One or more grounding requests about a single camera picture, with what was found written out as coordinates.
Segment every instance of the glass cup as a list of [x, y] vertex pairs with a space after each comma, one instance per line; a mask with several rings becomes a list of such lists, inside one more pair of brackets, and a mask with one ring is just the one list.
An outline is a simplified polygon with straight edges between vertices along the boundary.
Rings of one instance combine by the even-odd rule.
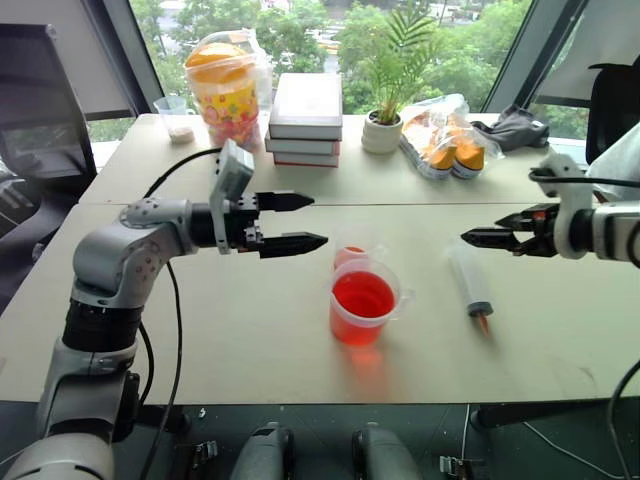
[[335, 234], [334, 270], [349, 260], [375, 258], [386, 252], [380, 233], [372, 225], [354, 224], [338, 229]]
[[172, 143], [189, 143], [193, 141], [191, 122], [185, 115], [194, 115], [192, 108], [187, 108], [187, 100], [178, 95], [169, 95], [153, 102], [161, 115]]
[[368, 345], [384, 325], [397, 319], [413, 300], [398, 277], [380, 262], [349, 260], [340, 265], [331, 282], [329, 323], [333, 335], [348, 345]]

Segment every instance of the white book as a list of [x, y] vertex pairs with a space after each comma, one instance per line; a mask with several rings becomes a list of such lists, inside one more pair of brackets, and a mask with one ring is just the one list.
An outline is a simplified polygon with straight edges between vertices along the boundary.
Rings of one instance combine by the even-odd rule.
[[342, 78], [283, 73], [269, 120], [271, 139], [341, 140]]
[[337, 167], [337, 155], [311, 155], [306, 153], [275, 152], [273, 161], [276, 165], [302, 165], [314, 167]]
[[264, 137], [267, 152], [311, 153], [315, 155], [339, 155], [340, 142], [337, 140], [292, 140], [271, 138], [269, 132]]

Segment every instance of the white table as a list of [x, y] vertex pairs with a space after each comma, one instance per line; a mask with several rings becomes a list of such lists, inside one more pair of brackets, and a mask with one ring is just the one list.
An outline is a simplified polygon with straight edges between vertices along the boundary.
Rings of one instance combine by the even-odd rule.
[[[475, 115], [488, 123], [495, 115]], [[171, 145], [158, 115], [141, 115], [131, 127], [109, 163], [87, 189], [81, 203], [130, 203], [140, 198], [165, 170], [182, 158], [210, 148], [204, 123], [192, 116], [196, 141]], [[444, 181], [422, 178], [405, 155], [371, 155], [362, 149], [363, 115], [344, 117], [340, 166], [334, 168], [276, 166], [260, 144], [255, 155], [256, 172], [251, 191], [293, 189], [315, 198], [318, 205], [394, 205], [446, 203], [539, 203], [540, 188], [527, 179], [531, 167], [546, 157], [546, 149], [523, 148], [500, 160], [490, 159], [486, 171], [472, 181], [453, 177]], [[266, 118], [262, 121], [265, 127]], [[194, 160], [176, 172], [158, 191], [165, 197], [204, 201], [215, 164]]]
[[[451, 238], [529, 206], [313, 206], [266, 213], [266, 234], [330, 235], [348, 222], [378, 225], [385, 259], [417, 292], [379, 344], [349, 350], [328, 327], [333, 244], [292, 258], [216, 251], [174, 261], [185, 345], [177, 402], [505, 402], [607, 397], [636, 360], [640, 273], [593, 256], [514, 258], [481, 250], [493, 292], [494, 342], [466, 317], [445, 250]], [[78, 205], [0, 318], [0, 399], [38, 399], [83, 235], [110, 223], [115, 205]], [[166, 273], [144, 313], [156, 352], [150, 401], [165, 402], [174, 372], [175, 316]], [[139, 350], [135, 370], [144, 373]], [[627, 393], [638, 393], [638, 384]]]

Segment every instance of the plastic wrap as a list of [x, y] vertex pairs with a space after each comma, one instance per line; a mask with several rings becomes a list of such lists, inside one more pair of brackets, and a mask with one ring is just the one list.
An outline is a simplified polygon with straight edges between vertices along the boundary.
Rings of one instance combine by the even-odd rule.
[[500, 146], [480, 135], [467, 121], [469, 106], [460, 94], [446, 95], [407, 107], [400, 148], [426, 178], [453, 174], [477, 177], [488, 158], [502, 157]]
[[253, 30], [208, 35], [191, 52], [185, 69], [215, 144], [231, 138], [251, 148], [260, 141], [258, 115], [271, 106], [272, 67]]

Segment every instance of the floor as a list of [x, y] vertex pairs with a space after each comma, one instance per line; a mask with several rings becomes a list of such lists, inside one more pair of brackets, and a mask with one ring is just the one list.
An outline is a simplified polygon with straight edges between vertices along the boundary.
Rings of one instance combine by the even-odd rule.
[[[460, 455], [466, 411], [465, 405], [205, 406], [206, 414], [199, 419], [200, 408], [186, 408], [193, 418], [187, 435], [164, 436], [149, 478], [184, 478], [175, 472], [169, 476], [174, 454], [184, 452], [185, 445], [216, 440], [219, 456], [210, 464], [210, 475], [206, 478], [227, 479], [243, 442], [255, 428], [268, 421], [278, 421], [295, 433], [297, 480], [351, 479], [351, 434], [370, 421], [376, 421], [398, 435], [424, 479], [444, 478], [438, 469], [438, 458], [440, 455]], [[34, 404], [0, 402], [0, 459], [34, 439], [34, 412]], [[560, 446], [613, 474], [621, 473], [607, 434], [603, 407], [574, 411], [531, 424]], [[637, 473], [640, 468], [640, 399], [627, 399], [620, 404], [618, 424], [627, 462]], [[153, 433], [148, 427], [136, 427], [125, 442], [116, 445], [116, 478], [138, 477]], [[552, 450], [522, 424], [483, 433], [470, 427], [467, 457], [485, 459], [488, 478], [495, 480], [605, 478]], [[0, 466], [0, 476], [8, 466], [9, 463]]]

